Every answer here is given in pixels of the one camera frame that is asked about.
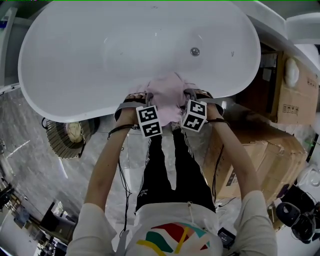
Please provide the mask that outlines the striped laundry basket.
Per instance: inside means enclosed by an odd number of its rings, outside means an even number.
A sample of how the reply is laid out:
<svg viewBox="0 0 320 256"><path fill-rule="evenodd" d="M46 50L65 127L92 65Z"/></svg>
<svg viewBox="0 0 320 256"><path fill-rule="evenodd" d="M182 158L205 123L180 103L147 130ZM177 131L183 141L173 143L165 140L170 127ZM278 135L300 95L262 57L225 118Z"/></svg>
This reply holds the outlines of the striped laundry basket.
<svg viewBox="0 0 320 256"><path fill-rule="evenodd" d="M65 124L70 122L56 122L46 118L41 121L52 150L61 159L80 158L85 146L100 126L98 117L76 122L80 123L83 136L83 140L79 143L71 142L66 133Z"/></svg>

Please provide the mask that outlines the person's left hand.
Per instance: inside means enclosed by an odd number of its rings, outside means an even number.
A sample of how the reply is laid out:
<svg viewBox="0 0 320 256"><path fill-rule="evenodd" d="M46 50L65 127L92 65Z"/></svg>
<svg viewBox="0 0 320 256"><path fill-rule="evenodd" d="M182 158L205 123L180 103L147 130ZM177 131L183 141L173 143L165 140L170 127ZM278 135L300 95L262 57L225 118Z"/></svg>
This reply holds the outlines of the person's left hand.
<svg viewBox="0 0 320 256"><path fill-rule="evenodd" d="M145 102L147 99L147 94L146 93L133 93L129 94L126 98L126 102Z"/></svg>

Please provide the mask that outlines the dark smartphone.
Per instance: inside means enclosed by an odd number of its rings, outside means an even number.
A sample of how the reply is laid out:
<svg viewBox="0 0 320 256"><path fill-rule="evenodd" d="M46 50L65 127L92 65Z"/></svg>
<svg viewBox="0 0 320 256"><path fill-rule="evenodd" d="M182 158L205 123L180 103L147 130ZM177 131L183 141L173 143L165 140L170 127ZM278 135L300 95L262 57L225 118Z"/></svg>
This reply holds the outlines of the dark smartphone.
<svg viewBox="0 0 320 256"><path fill-rule="evenodd" d="M290 187L289 183L285 184L277 195L277 198L281 199L289 191Z"/></svg>

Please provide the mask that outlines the person's white printed shirt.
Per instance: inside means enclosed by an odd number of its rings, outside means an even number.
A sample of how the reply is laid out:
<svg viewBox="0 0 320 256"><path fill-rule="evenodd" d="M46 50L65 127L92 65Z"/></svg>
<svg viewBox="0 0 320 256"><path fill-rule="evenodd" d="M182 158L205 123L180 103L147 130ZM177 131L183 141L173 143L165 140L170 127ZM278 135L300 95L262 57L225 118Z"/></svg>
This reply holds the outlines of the person's white printed shirt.
<svg viewBox="0 0 320 256"><path fill-rule="evenodd" d="M213 211L193 203L152 203L136 214L130 240L116 231L103 210L86 203L66 256L277 256L277 239L262 192L247 194L234 225L236 238L224 249L218 236L219 219Z"/></svg>

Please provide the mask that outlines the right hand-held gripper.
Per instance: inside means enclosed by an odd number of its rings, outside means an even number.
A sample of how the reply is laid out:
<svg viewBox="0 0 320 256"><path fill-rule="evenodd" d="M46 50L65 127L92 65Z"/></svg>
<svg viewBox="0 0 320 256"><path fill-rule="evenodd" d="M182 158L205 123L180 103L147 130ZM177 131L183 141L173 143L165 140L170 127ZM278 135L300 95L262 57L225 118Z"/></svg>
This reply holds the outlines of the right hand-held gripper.
<svg viewBox="0 0 320 256"><path fill-rule="evenodd" d="M189 99L180 120L180 126L194 132L199 132L203 125L209 123L212 118L208 119L207 105L215 105L217 111L222 116L224 109L213 99L197 99L197 94L193 88L184 90L185 96Z"/></svg>

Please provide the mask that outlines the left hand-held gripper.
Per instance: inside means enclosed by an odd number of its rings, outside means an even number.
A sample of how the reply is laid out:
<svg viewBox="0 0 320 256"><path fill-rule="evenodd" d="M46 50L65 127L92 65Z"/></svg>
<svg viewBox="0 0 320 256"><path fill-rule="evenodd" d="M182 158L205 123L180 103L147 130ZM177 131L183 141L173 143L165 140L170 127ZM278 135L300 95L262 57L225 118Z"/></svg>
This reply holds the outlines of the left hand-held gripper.
<svg viewBox="0 0 320 256"><path fill-rule="evenodd" d="M151 138L163 133L160 125L158 110L155 105L152 105L153 94L146 94L146 103L137 101L127 101L119 105L114 113L114 118L117 121L121 115L121 111L126 108L134 108L136 110L138 127L144 138Z"/></svg>

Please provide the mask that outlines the printed cardboard box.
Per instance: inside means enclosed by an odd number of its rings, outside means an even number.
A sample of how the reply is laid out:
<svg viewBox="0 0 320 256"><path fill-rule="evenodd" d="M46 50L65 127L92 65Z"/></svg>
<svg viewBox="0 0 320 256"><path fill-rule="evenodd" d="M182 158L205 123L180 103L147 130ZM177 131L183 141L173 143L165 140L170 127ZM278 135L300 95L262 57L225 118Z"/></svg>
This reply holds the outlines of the printed cardboard box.
<svg viewBox="0 0 320 256"><path fill-rule="evenodd" d="M269 119L287 125L311 125L316 117L318 75L298 58L261 44L259 69L250 85L236 95L236 102ZM286 85L285 63L292 58L299 68L294 88Z"/></svg>

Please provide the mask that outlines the small black waist box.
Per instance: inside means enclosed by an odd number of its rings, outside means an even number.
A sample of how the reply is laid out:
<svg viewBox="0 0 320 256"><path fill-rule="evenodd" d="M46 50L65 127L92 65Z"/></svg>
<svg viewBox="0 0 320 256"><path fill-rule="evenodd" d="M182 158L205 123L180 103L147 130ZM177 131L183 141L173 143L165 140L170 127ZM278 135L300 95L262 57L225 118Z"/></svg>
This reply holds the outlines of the small black waist box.
<svg viewBox="0 0 320 256"><path fill-rule="evenodd" d="M217 235L220 237L223 247L228 250L232 247L236 239L236 236L224 227L218 231Z"/></svg>

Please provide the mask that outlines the white oval bathtub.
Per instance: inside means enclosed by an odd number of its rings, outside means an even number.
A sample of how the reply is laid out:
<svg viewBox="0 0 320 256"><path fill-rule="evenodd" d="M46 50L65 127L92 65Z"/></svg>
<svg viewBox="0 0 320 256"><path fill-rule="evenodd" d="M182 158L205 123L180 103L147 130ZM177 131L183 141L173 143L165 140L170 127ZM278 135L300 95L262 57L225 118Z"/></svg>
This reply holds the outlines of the white oval bathtub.
<svg viewBox="0 0 320 256"><path fill-rule="evenodd" d="M170 73L233 96L260 61L256 29L230 1L53 1L25 35L18 79L34 111L69 123L113 114L130 89Z"/></svg>

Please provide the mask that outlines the pink cloth garment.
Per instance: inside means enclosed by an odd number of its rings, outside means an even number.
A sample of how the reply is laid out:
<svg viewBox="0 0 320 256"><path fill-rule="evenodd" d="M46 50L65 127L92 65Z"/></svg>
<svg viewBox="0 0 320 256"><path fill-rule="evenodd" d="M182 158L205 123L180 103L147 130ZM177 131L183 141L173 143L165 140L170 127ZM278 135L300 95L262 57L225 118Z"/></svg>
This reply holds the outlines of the pink cloth garment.
<svg viewBox="0 0 320 256"><path fill-rule="evenodd" d="M184 94L186 89L198 89L196 84L182 79L172 72L159 76L146 84L137 85L130 89L130 94L152 94L151 104L157 107L159 123L162 127L169 123L178 123L182 116L181 107L187 102Z"/></svg>

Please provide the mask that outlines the cream clothes bundle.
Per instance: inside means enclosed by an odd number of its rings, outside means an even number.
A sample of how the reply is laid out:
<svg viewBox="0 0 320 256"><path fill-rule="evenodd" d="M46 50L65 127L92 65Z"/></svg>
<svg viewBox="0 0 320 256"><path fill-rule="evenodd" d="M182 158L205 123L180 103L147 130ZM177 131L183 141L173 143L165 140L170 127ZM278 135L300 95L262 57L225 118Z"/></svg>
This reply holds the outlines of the cream clothes bundle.
<svg viewBox="0 0 320 256"><path fill-rule="evenodd" d="M83 140L82 127L79 122L66 123L65 131L72 143L80 143Z"/></svg>

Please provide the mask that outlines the black headset device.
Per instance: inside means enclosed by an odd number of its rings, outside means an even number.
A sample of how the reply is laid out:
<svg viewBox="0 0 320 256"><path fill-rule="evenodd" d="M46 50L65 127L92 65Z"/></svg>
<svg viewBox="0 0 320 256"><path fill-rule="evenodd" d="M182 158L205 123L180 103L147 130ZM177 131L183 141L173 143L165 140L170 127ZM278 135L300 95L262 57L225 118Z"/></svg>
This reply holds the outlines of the black headset device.
<svg viewBox="0 0 320 256"><path fill-rule="evenodd" d="M304 244L320 240L320 201L311 211L304 213L292 203L281 202L276 207L276 216L284 225L290 227L295 238Z"/></svg>

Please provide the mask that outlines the person's black trousers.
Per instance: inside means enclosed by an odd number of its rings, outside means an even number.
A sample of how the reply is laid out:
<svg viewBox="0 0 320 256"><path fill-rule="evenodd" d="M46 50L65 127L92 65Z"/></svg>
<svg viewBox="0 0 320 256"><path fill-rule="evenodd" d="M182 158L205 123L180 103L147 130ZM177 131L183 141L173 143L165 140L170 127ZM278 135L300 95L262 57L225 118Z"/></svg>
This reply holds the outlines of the person's black trousers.
<svg viewBox="0 0 320 256"><path fill-rule="evenodd" d="M212 192L200 165L195 160L186 133L177 127L172 131L175 153L176 188L172 189L162 150L162 136L149 140L142 185L135 210L156 203L187 203L216 211Z"/></svg>

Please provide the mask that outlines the person's left forearm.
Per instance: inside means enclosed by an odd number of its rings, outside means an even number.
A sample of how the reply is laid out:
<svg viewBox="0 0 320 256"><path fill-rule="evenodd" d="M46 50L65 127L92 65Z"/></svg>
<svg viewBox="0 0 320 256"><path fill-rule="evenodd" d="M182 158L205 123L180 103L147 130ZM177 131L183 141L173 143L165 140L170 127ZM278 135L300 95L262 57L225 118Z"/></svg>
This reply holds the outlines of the person's left forearm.
<svg viewBox="0 0 320 256"><path fill-rule="evenodd" d="M116 121L89 180L84 203L92 204L105 211L106 202L120 159L121 149L133 125L138 124L135 108L125 108Z"/></svg>

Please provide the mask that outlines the white rounded lump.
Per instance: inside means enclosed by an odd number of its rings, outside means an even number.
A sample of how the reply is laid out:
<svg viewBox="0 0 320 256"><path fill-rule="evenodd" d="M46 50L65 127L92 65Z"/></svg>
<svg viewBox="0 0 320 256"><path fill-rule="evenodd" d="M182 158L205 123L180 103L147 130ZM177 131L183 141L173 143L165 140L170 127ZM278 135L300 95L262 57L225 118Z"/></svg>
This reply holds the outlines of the white rounded lump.
<svg viewBox="0 0 320 256"><path fill-rule="evenodd" d="M284 80L288 87L294 88L299 79L300 70L293 58L288 58L285 62Z"/></svg>

